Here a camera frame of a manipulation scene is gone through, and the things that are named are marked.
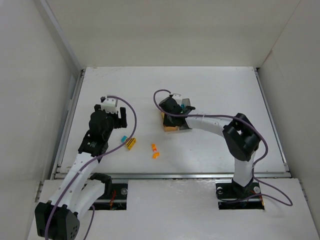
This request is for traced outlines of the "small teal yellow lego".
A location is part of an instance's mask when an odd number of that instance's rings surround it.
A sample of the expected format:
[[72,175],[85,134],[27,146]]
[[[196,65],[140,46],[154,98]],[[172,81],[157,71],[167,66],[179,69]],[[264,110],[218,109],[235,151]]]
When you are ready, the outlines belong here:
[[122,142],[122,143],[125,143],[127,139],[128,139],[127,136],[123,136],[122,139],[121,139],[121,142]]

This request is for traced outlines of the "yellow black striped lego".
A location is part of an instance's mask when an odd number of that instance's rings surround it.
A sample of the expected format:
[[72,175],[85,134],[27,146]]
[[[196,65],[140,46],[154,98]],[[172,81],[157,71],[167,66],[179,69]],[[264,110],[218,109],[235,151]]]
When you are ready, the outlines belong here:
[[136,142],[137,142],[136,138],[132,137],[126,142],[125,145],[126,145],[128,150],[131,150],[132,147],[136,144]]

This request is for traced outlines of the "orange lego cluster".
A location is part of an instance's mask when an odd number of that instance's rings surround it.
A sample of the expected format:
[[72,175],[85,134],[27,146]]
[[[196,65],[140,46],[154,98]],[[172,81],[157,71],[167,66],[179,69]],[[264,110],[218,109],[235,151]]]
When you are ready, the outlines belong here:
[[154,143],[152,143],[151,144],[151,149],[152,149],[153,152],[156,152],[157,151],[157,146]]

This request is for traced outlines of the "orange curved lego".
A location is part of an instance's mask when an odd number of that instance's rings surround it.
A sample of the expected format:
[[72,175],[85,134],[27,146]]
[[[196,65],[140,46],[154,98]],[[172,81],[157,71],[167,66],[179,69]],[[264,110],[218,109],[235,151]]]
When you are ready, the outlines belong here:
[[153,155],[152,155],[152,158],[153,159],[156,159],[160,156],[160,153],[159,152],[155,152]]

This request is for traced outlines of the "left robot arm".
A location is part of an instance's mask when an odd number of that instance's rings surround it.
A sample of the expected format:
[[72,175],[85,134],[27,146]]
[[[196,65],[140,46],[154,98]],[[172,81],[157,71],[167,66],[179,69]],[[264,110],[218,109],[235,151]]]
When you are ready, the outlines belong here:
[[46,240],[76,238],[84,213],[95,200],[111,191],[111,177],[93,173],[93,170],[107,152],[112,131],[127,126],[125,107],[117,108],[115,104],[94,106],[88,131],[82,139],[71,169],[48,201],[39,202],[35,208],[38,236]]

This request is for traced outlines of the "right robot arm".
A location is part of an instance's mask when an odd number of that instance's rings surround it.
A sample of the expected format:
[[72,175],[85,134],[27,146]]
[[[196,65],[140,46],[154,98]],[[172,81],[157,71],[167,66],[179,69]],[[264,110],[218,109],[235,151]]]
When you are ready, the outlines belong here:
[[191,114],[196,108],[190,105],[182,106],[172,94],[157,107],[164,113],[163,124],[166,127],[203,130],[224,138],[230,154],[234,157],[234,174],[231,183],[216,185],[218,199],[224,202],[238,201],[254,193],[254,156],[262,137],[244,114]]

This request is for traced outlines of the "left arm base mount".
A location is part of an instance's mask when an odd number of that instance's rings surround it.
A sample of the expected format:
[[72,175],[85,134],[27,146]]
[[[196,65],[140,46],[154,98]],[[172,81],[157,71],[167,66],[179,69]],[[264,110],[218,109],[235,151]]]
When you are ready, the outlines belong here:
[[91,203],[96,211],[126,210],[128,186],[127,182],[116,182],[105,187],[100,181],[88,181],[80,192],[77,204]]

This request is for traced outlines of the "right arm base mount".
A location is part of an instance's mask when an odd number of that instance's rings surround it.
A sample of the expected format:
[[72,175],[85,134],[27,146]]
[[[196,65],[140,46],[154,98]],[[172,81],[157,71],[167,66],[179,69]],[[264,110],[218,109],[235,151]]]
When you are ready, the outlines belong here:
[[259,183],[253,182],[246,190],[240,192],[231,182],[216,183],[216,198],[219,210],[264,210],[264,202],[260,196]]

